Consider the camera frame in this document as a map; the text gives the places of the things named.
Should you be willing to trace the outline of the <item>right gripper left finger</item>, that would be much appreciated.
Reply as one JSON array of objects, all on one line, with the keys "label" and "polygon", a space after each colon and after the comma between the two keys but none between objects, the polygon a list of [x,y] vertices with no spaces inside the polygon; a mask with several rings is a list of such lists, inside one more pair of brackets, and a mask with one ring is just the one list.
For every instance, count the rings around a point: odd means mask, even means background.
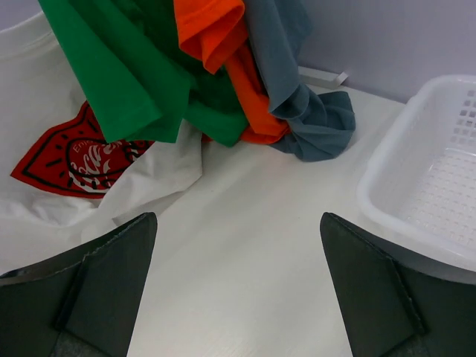
[{"label": "right gripper left finger", "polygon": [[1,276],[2,356],[126,356],[157,217]]}]

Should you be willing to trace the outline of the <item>white t shirt red print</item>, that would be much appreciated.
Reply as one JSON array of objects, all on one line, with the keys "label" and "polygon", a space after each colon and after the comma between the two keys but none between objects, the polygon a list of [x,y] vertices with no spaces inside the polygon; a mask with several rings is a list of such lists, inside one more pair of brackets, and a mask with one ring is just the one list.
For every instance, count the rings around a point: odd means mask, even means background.
[{"label": "white t shirt red print", "polygon": [[1,270],[94,239],[171,203],[202,175],[199,133],[107,143],[45,15],[1,28]]}]

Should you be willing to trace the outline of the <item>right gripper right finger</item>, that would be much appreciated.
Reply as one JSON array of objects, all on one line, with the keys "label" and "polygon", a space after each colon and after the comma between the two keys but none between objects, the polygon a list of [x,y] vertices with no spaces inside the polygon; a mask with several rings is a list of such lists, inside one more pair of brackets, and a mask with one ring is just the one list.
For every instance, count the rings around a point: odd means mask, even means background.
[{"label": "right gripper right finger", "polygon": [[321,241],[354,356],[474,356],[475,273],[334,213]]}]

